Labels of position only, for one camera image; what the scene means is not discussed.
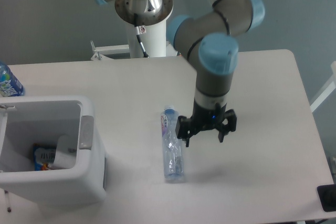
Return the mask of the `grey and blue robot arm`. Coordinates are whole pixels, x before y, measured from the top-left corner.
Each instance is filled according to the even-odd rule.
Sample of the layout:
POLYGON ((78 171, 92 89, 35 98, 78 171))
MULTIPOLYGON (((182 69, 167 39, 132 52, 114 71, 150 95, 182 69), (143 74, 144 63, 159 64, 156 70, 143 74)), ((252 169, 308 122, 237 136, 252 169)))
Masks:
POLYGON ((226 98, 237 66, 235 37, 260 25, 265 16, 262 0, 210 0, 212 11, 193 19, 173 20, 173 0, 95 0, 114 2, 125 22, 132 58, 166 56, 170 44, 196 70, 193 113, 180 116, 176 135, 189 142, 201 131, 216 129, 220 141, 236 130, 237 117, 226 109, 226 98))

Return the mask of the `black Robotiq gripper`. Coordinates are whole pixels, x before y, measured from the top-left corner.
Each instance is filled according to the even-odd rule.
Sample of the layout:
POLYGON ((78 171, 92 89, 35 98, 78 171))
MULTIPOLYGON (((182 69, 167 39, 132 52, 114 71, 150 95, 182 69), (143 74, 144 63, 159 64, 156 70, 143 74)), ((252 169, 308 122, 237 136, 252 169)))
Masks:
POLYGON ((176 136, 189 147, 190 138, 200 131, 218 130, 218 139, 222 143, 229 132, 236 131, 237 116, 233 109, 226 110, 226 105, 216 104, 215 109, 205 109, 196 101, 190 118, 179 116, 176 124, 176 136))

